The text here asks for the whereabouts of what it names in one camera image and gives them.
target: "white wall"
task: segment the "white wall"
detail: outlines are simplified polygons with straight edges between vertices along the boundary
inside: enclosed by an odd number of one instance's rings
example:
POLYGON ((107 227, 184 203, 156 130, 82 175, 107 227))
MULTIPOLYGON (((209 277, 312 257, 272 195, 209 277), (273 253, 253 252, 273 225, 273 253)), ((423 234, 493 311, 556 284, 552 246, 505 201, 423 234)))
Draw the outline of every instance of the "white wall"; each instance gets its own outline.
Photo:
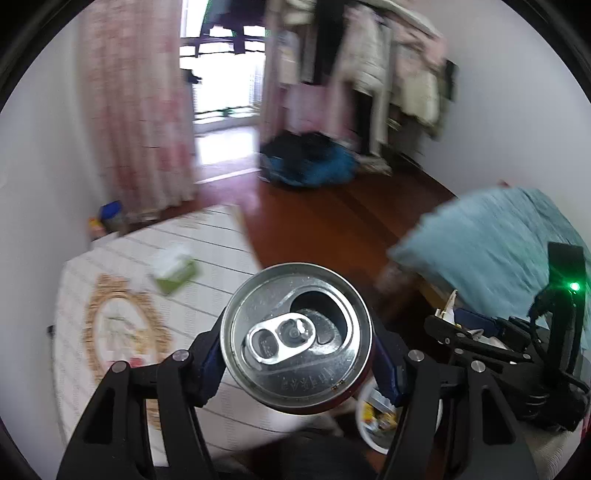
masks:
POLYGON ((0 416, 44 479, 63 453, 46 327, 61 266, 87 250, 87 219, 105 200, 77 97, 77 24, 0 113, 0 416))
POLYGON ((591 245, 591 104, 559 56, 502 0, 416 0, 459 66, 440 141, 415 159, 461 195, 505 180, 549 195, 591 245))

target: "green tissue box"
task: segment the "green tissue box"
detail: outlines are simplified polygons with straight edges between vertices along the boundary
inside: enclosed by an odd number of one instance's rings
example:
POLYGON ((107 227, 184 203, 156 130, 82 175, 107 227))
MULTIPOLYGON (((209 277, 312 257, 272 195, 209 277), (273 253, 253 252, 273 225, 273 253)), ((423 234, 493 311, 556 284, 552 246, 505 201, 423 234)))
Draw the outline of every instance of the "green tissue box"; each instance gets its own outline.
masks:
POLYGON ((197 272, 197 261, 182 244, 162 250, 152 260, 151 275, 164 295, 177 291, 197 272))

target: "can lid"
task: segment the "can lid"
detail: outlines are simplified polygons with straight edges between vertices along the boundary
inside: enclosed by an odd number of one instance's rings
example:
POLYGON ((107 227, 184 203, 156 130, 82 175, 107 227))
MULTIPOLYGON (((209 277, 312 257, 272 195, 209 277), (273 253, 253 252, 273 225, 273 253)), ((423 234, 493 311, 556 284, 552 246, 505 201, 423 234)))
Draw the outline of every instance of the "can lid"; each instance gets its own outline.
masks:
POLYGON ((365 302, 332 270, 291 263, 251 277, 220 331, 230 373, 276 410, 315 413, 353 393, 367 372, 373 328, 365 302))

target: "pull tab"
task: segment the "pull tab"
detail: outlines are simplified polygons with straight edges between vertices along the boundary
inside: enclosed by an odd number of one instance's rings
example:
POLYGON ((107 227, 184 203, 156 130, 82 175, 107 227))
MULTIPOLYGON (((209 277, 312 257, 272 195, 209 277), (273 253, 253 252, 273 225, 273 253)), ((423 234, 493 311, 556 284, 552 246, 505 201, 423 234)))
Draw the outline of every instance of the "pull tab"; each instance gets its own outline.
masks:
POLYGON ((264 320, 246 334, 246 347, 260 364, 276 365, 312 346, 314 323, 300 313, 286 313, 264 320))

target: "pink floral curtain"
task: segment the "pink floral curtain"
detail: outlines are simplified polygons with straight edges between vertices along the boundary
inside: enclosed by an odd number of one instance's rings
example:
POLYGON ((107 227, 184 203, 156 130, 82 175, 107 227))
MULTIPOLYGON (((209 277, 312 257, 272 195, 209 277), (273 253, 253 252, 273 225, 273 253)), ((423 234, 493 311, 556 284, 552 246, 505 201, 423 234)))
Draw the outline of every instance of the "pink floral curtain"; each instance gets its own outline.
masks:
POLYGON ((133 219, 190 200, 191 90, 179 68, 182 0, 95 0, 84 12, 83 91, 104 178, 133 219))

